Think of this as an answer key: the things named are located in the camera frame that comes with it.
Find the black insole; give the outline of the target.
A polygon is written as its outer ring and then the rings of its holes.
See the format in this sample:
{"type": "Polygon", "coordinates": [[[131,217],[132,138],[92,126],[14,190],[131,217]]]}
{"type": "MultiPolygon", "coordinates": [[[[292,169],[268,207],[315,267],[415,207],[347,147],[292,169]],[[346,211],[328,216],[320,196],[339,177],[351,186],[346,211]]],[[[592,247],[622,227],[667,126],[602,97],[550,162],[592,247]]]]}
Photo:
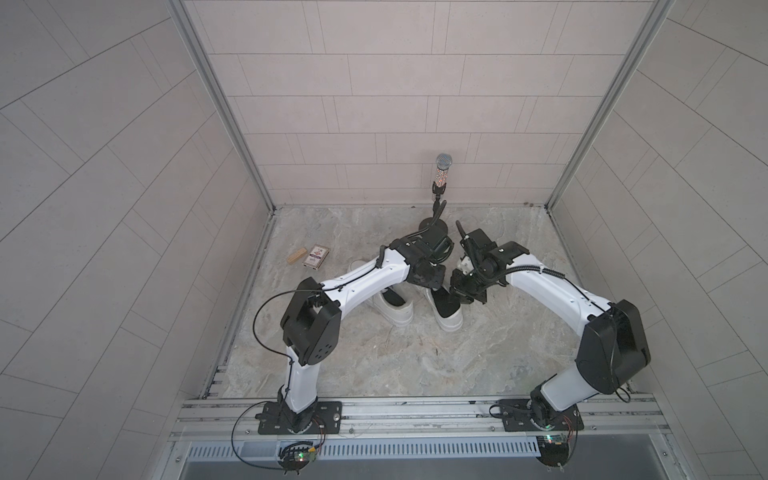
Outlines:
{"type": "Polygon", "coordinates": [[[460,300],[445,287],[429,291],[432,303],[440,319],[448,319],[458,313],[461,308],[460,300]]]}
{"type": "Polygon", "coordinates": [[[392,307],[400,308],[406,304],[406,300],[391,287],[383,291],[382,297],[383,300],[392,307]]]}

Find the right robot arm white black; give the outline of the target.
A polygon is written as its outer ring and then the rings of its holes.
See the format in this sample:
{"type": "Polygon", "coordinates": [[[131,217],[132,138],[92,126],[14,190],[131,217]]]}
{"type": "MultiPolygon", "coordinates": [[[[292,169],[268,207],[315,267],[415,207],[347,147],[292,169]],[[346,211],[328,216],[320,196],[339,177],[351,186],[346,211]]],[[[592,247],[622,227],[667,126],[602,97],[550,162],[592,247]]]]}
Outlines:
{"type": "Polygon", "coordinates": [[[649,365],[651,353],[634,304],[587,292],[514,241],[499,245],[481,229],[466,232],[456,226],[464,256],[452,273],[452,295],[465,304],[485,303],[489,287],[515,287],[554,312],[580,339],[572,365],[530,394],[528,411],[538,428],[549,429],[583,400],[616,393],[649,365]]]}

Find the white sneaker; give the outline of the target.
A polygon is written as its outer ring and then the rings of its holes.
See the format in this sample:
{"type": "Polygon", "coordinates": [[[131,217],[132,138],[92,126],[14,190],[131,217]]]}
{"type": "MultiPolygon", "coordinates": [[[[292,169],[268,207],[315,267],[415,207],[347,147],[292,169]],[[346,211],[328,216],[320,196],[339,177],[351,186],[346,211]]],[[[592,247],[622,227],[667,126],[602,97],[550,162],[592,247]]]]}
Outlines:
{"type": "Polygon", "coordinates": [[[374,262],[356,260],[350,264],[350,270],[361,270],[364,278],[363,292],[357,288],[351,295],[355,306],[367,304],[377,310],[390,324],[403,327],[410,324],[414,317],[413,301],[394,287],[393,279],[402,272],[397,265],[376,268],[374,262]]]}
{"type": "Polygon", "coordinates": [[[459,299],[445,287],[437,290],[426,288],[424,296],[433,310],[438,326],[445,332],[458,331],[463,325],[463,314],[459,299]]]}

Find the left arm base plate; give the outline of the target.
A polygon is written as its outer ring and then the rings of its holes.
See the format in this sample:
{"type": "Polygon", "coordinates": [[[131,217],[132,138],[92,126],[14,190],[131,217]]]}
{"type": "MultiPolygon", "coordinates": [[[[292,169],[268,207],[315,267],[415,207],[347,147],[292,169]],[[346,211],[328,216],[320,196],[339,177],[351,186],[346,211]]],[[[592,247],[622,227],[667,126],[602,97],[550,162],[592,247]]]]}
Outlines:
{"type": "Polygon", "coordinates": [[[297,413],[284,402],[267,402],[255,415],[260,435],[338,434],[342,417],[339,401],[315,401],[297,413]]]}

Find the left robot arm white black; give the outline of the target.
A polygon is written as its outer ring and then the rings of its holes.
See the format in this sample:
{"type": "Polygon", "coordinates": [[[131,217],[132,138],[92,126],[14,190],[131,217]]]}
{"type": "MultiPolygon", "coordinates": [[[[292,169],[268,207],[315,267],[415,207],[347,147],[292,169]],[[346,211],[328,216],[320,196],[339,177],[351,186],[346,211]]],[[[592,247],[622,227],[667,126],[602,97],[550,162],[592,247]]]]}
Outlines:
{"type": "Polygon", "coordinates": [[[460,302],[443,286],[443,262],[452,250],[447,229],[429,226],[383,246],[375,259],[344,275],[324,282],[308,277],[290,292],[280,320],[287,377],[277,404],[291,431],[302,432],[312,422],[320,364],[337,346],[342,320],[360,304],[406,282],[422,288],[442,330],[462,326],[460,302]]]}

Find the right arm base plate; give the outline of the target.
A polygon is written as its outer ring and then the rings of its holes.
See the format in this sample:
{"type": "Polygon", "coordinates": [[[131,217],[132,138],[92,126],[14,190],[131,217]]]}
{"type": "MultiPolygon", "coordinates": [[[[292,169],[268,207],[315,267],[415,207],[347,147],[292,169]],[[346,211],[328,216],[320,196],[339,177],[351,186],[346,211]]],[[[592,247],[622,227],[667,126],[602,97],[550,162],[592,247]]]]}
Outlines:
{"type": "Polygon", "coordinates": [[[489,407],[488,412],[492,418],[502,421],[506,432],[568,433],[582,431],[585,428],[576,406],[563,412],[556,412],[544,424],[539,424],[535,421],[528,403],[529,401],[523,398],[500,399],[489,407]]]}

